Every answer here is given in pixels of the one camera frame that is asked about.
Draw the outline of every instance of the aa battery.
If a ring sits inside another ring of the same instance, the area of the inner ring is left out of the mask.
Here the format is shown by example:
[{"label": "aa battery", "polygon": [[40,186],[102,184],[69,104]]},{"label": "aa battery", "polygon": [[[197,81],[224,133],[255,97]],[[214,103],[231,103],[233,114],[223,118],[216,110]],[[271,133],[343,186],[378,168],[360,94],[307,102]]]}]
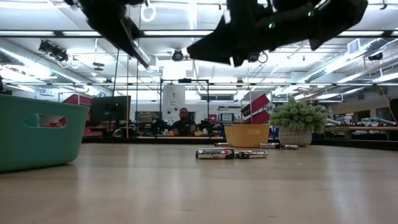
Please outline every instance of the aa battery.
[{"label": "aa battery", "polygon": [[281,149],[287,149],[287,150],[298,150],[299,146],[296,145],[284,145],[280,147]]},{"label": "aa battery", "polygon": [[214,146],[216,146],[216,147],[229,147],[229,143],[227,143],[227,142],[217,142],[217,143],[214,143]]},{"label": "aa battery", "polygon": [[278,143],[260,143],[261,149],[280,149],[280,144]]},{"label": "aa battery", "polygon": [[265,159],[268,156],[267,151],[239,151],[237,159]]},{"label": "aa battery", "polygon": [[234,149],[198,149],[195,153],[197,159],[234,159]]}]

